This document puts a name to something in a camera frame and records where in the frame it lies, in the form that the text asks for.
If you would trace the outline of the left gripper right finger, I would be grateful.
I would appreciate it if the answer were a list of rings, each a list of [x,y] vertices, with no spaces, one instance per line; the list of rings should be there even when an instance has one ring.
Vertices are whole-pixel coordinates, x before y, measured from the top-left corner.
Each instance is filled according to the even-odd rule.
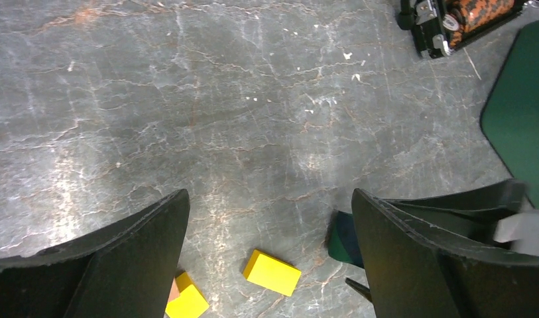
[[[362,189],[351,207],[377,317],[539,317],[539,256],[454,234]]]

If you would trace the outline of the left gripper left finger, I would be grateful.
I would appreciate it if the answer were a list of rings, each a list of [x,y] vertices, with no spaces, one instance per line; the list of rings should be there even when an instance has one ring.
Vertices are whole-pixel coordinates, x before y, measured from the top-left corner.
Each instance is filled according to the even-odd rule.
[[[181,189],[32,256],[0,258],[0,317],[162,317],[189,214]]]

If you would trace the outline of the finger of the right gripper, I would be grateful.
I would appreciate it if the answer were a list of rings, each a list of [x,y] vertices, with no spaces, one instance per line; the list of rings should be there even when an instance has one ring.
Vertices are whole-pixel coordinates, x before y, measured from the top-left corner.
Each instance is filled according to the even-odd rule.
[[[362,295],[367,301],[373,302],[371,291],[367,286],[364,286],[363,284],[360,284],[359,282],[356,282],[355,280],[352,280],[351,278],[346,278],[345,283],[354,289],[358,294]]]
[[[527,185],[516,179],[470,191],[422,199],[387,199],[403,212],[468,239],[491,246],[510,246],[493,239],[497,223],[517,214]]]

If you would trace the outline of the green navy striped tie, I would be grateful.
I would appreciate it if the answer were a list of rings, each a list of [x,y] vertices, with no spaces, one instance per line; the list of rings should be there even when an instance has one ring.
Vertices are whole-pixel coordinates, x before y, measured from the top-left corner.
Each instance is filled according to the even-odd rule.
[[[334,260],[364,268],[352,214],[343,211],[333,213],[328,227],[326,247],[329,257]]]

